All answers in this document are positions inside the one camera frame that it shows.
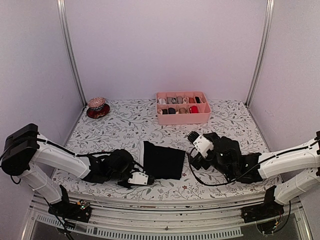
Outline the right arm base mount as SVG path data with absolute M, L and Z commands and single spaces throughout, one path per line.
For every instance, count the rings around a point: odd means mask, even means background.
M 284 205 L 275 202 L 275 189 L 274 185 L 266 190 L 262 203 L 241 208 L 241 218 L 245 223 L 276 217 L 285 212 Z

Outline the black underwear white lettering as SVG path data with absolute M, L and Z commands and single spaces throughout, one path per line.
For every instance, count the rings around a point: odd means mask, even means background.
M 186 152 L 143 142 L 143 169 L 155 179 L 180 180 Z

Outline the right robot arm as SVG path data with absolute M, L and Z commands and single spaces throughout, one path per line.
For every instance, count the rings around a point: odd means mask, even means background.
M 300 171 L 290 180 L 273 186 L 265 193 L 270 197 L 259 206 L 262 218 L 269 218 L 291 199 L 320 182 L 320 137 L 295 147 L 275 152 L 242 154 L 240 144 L 215 132 L 203 135 L 192 131 L 187 139 L 197 154 L 188 157 L 191 170 L 213 167 L 226 179 L 225 184 L 253 184 L 287 172 Z

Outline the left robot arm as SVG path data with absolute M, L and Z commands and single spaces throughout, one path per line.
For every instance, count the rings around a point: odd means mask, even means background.
M 103 184 L 117 177 L 120 186 L 130 188 L 132 185 L 146 185 L 149 178 L 124 149 L 78 154 L 45 138 L 33 123 L 6 138 L 0 159 L 1 168 L 7 175 L 25 181 L 50 204 L 55 204 L 55 209 L 63 217 L 74 213 L 74 205 L 68 201 L 65 189 L 53 182 L 39 164 L 65 171 L 93 184 Z

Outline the black underwear beige waistband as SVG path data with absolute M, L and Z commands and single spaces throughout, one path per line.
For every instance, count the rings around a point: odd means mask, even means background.
M 203 102 L 199 96 L 195 96 L 194 98 L 197 104 L 201 104 Z

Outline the pink divided storage box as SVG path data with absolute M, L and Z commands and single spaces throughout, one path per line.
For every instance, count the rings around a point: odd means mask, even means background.
M 200 97 L 202 103 L 197 103 L 195 97 Z M 201 91 L 158 92 L 155 100 L 160 125 L 207 123 L 212 112 Z

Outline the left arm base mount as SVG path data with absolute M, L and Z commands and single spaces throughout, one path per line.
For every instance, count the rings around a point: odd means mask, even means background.
M 90 203 L 83 199 L 76 203 L 70 202 L 67 190 L 62 185 L 59 187 L 62 193 L 61 200 L 54 204 L 50 203 L 48 213 L 63 219 L 88 223 L 92 213 Z

